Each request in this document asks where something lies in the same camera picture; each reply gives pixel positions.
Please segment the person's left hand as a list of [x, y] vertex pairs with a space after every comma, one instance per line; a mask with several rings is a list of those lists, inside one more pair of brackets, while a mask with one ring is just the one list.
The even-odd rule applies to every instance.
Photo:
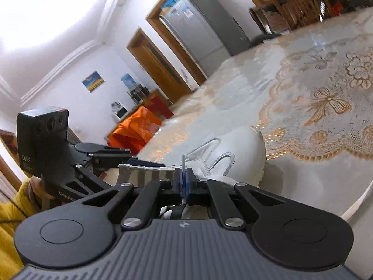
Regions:
[[43, 182], [38, 177], [31, 177], [29, 185], [29, 197], [36, 204], [39, 210], [46, 210], [50, 208], [50, 204], [55, 198], [48, 194], [45, 189]]

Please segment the yellow sleeve forearm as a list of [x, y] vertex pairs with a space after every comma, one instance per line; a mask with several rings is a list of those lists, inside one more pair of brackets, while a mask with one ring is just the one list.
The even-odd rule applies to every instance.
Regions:
[[35, 177], [25, 181], [12, 201], [1, 203], [1, 279], [11, 279], [23, 269], [13, 238], [22, 221], [41, 211], [41, 206], [32, 190], [34, 181]]

